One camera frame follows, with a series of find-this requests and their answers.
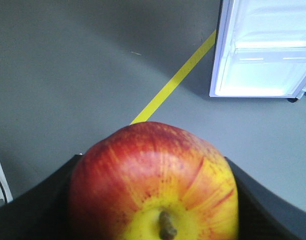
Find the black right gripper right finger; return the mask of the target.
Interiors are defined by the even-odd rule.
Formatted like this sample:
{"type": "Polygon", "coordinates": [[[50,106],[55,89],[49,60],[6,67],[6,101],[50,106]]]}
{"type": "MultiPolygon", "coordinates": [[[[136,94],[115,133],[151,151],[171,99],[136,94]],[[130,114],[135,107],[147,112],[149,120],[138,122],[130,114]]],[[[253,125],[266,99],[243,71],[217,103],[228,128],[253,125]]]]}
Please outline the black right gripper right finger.
{"type": "Polygon", "coordinates": [[[240,240],[306,240],[306,212],[283,200],[225,158],[238,190],[240,240]]]}

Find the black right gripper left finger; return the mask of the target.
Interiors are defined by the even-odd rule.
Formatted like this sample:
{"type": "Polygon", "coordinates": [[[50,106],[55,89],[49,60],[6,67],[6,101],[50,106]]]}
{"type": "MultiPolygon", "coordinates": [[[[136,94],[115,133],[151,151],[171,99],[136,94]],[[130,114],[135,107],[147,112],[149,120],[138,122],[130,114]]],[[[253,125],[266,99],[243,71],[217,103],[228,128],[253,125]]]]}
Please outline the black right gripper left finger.
{"type": "Polygon", "coordinates": [[[40,184],[0,208],[0,240],[72,240],[67,216],[73,156],[40,184]]]}

